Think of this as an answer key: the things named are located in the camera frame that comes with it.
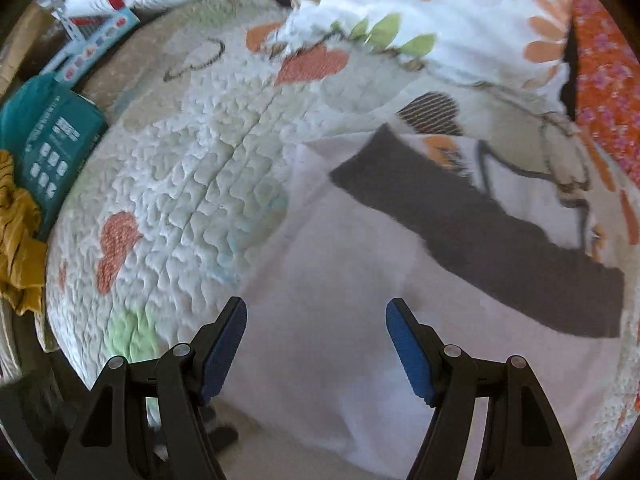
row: cardboard box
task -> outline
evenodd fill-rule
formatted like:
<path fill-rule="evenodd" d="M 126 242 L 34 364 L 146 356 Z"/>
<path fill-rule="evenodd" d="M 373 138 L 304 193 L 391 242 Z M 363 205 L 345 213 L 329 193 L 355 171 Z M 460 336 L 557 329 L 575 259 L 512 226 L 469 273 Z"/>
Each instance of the cardboard box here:
<path fill-rule="evenodd" d="M 30 4 L 0 50 L 0 103 L 4 101 L 20 65 L 55 18 L 37 4 Z"/>

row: yellow cloth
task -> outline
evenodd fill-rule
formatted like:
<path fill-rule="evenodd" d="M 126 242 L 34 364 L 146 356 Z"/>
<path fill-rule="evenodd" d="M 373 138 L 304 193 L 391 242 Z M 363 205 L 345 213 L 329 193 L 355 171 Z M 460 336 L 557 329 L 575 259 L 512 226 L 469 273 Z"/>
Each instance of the yellow cloth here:
<path fill-rule="evenodd" d="M 14 184 L 14 159 L 0 150 L 0 296 L 18 316 L 42 312 L 47 245 L 33 238 L 40 210 L 26 189 Z"/>

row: red heart print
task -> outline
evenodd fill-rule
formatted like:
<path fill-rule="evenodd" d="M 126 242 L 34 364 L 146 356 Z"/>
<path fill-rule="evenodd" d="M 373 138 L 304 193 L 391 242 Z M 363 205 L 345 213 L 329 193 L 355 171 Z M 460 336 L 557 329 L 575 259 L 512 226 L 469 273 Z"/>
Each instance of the red heart print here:
<path fill-rule="evenodd" d="M 127 254 L 140 238 L 142 234 L 138 231 L 138 223 L 131 213 L 120 211 L 107 218 L 100 233 L 103 257 L 98 261 L 96 269 L 96 282 L 100 294 L 107 294 L 111 290 Z"/>
<path fill-rule="evenodd" d="M 316 81 L 337 74 L 349 62 L 349 53 L 340 48 L 327 50 L 319 44 L 306 52 L 288 56 L 282 63 L 274 86 L 298 81 Z"/>

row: quilted bedspread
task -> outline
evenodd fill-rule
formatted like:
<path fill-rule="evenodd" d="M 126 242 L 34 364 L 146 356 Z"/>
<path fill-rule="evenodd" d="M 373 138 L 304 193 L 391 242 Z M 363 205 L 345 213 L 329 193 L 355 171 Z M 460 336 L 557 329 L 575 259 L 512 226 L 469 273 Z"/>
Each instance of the quilted bedspread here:
<path fill-rule="evenodd" d="M 91 386 L 114 354 L 144 360 L 191 340 L 283 222 L 296 146 L 395 121 L 485 140 L 510 171 L 553 182 L 554 211 L 576 226 L 563 243 L 624 272 L 617 365 L 581 357 L 604 394 L 588 431 L 569 436 L 581 479 L 606 466 L 637 416 L 638 189 L 566 118 L 491 86 L 338 39 L 270 59 L 262 42 L 285 16 L 271 0 L 189 4 L 138 31 L 84 89 L 112 127 L 49 241 L 47 319 L 72 366 Z"/>

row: teal bag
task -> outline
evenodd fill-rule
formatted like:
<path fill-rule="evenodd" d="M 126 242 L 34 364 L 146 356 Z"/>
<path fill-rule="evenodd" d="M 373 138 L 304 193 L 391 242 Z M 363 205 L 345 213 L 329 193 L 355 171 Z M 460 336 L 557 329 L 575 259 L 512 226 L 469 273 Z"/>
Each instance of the teal bag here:
<path fill-rule="evenodd" d="M 0 149 L 14 156 L 18 187 L 42 211 L 46 240 L 79 171 L 107 128 L 98 108 L 53 74 L 29 79 L 0 110 Z"/>

